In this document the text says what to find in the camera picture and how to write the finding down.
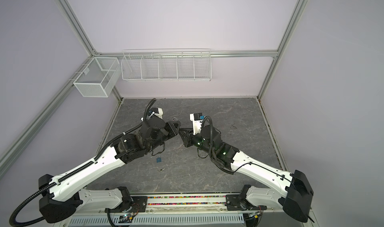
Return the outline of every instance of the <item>gray tabletop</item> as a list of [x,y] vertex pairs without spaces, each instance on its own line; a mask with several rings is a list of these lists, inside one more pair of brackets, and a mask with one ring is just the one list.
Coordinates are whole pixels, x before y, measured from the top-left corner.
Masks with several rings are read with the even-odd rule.
[[[124,100],[108,139],[136,126],[149,100]],[[162,108],[163,119],[176,117],[182,128],[192,128],[191,113],[211,116],[222,140],[250,157],[280,169],[265,122],[254,98],[160,99],[153,107]],[[193,146],[185,148],[179,136],[166,142],[161,162],[150,154],[114,169],[90,183],[88,189],[126,186],[132,194],[153,192],[239,192],[244,184],[266,187],[240,173],[226,174],[209,158],[197,156]]]

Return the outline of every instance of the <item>mesh basket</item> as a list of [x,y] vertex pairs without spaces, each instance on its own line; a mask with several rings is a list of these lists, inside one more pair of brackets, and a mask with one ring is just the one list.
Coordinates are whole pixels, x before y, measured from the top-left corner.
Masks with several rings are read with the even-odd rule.
[[211,56],[204,52],[124,52],[122,78],[145,80],[211,80]]
[[84,97],[108,97],[120,76],[117,58],[94,57],[73,84]]

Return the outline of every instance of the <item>white mesh basket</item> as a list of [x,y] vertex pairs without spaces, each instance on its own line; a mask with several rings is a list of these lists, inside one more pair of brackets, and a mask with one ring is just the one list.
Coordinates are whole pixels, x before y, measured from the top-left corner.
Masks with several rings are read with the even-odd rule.
[[211,80],[209,50],[176,52],[133,52],[124,50],[122,78],[126,81],[146,80]]
[[108,97],[120,74],[117,58],[94,57],[73,84],[84,97]]

